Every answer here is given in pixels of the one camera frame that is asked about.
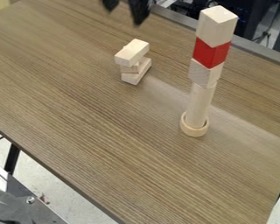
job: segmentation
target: floor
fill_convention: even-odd
[[[262,33],[268,29],[268,27],[272,23],[272,19],[275,15],[276,11],[277,11],[277,4],[273,4],[269,8],[266,15],[263,17],[262,21],[257,26],[254,39],[257,39],[258,37],[260,37],[262,35]],[[274,20],[274,23],[273,23],[271,29],[269,29],[269,31],[268,31],[268,33],[270,33],[269,41],[267,38],[264,38],[262,40],[262,42],[259,44],[262,46],[267,46],[270,49],[273,49],[273,46],[274,46],[275,42],[277,41],[279,32],[280,32],[280,13]]]

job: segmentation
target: stacked wooden blocks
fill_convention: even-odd
[[[207,133],[208,107],[235,31],[238,17],[222,6],[202,10],[196,30],[196,44],[190,63],[192,80],[190,103],[180,120],[180,128],[191,137]]]
[[[151,67],[151,59],[144,55],[150,44],[134,38],[115,55],[115,63],[120,66],[122,81],[137,85]]]

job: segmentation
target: wooden cylinder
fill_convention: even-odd
[[[185,112],[185,123],[195,129],[206,124],[208,107],[213,99],[217,82],[210,88],[203,88],[195,82],[192,84],[190,101]]]

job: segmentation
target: white block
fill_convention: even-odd
[[[138,74],[140,72],[140,63],[142,62],[143,58],[141,58],[134,66],[120,66],[120,72],[122,74]]]
[[[208,107],[213,99],[215,83],[210,88],[203,88],[195,82],[192,84],[190,101],[185,111],[185,123],[193,129],[200,129],[205,126]]]
[[[115,63],[125,67],[131,67],[135,65],[149,50],[149,43],[134,38],[115,55]]]
[[[203,88],[212,87],[221,77],[224,62],[211,69],[200,64],[196,59],[191,59],[189,69],[189,79]]]
[[[211,47],[223,45],[232,40],[237,21],[237,15],[220,5],[202,10],[196,36]]]
[[[137,85],[150,67],[151,59],[143,58],[143,63],[140,65],[140,73],[122,73],[122,81],[128,82],[132,85]]]

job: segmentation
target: gray floor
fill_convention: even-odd
[[[274,4],[270,7],[266,15],[263,17],[261,23],[257,26],[255,31],[254,39],[260,37],[264,31],[268,29],[270,26],[270,23],[272,22],[272,19],[274,17],[274,14],[277,10],[277,4]],[[259,43],[262,46],[267,46],[270,49],[273,49],[273,46],[275,42],[277,41],[278,34],[280,32],[280,13],[278,14],[278,17],[275,19],[271,29],[269,30],[269,33],[271,33],[271,36],[269,37],[269,43],[267,46],[267,38],[265,38],[261,43]]]
[[[3,167],[10,143],[0,141],[0,166]],[[82,198],[33,159],[20,154],[14,176],[39,197],[45,195],[48,205],[68,223],[116,224],[105,213]]]

